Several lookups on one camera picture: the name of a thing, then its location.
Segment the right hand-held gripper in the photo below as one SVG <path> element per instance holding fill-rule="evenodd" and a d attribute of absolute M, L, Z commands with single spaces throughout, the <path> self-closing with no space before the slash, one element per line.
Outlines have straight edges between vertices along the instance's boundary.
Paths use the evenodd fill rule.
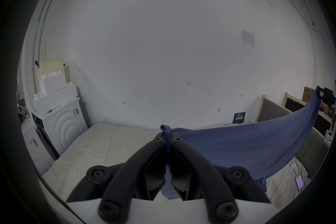
<path fill-rule="evenodd" d="M 321 88 L 317 86 L 317 97 L 321 99 L 321 101 L 326 105 L 332 105 L 331 109 L 331 125 L 330 129 L 325 132 L 324 142 L 327 146 L 331 146 L 334 137 L 335 137 L 335 124 L 336 124 L 336 111 L 335 111 L 335 102 L 336 97 L 334 96 L 334 92 L 329 88 Z"/>

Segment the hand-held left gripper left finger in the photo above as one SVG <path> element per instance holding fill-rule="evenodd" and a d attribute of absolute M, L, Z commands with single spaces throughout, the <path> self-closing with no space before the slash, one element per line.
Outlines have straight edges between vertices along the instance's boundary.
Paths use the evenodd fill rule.
<path fill-rule="evenodd" d="M 97 213 L 103 221 L 127 221 L 133 198 L 153 201 L 165 184 L 165 142 L 161 132 L 124 163 L 90 167 L 66 202 L 100 198 Z"/>

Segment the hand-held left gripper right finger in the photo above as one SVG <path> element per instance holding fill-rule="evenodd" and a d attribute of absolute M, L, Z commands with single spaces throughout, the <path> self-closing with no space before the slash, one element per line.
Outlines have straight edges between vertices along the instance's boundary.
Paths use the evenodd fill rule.
<path fill-rule="evenodd" d="M 169 164 L 175 191 L 183 201 L 203 199 L 209 221 L 235 221 L 243 212 L 236 200 L 271 206 L 246 168 L 210 163 L 179 134 L 170 135 Z"/>

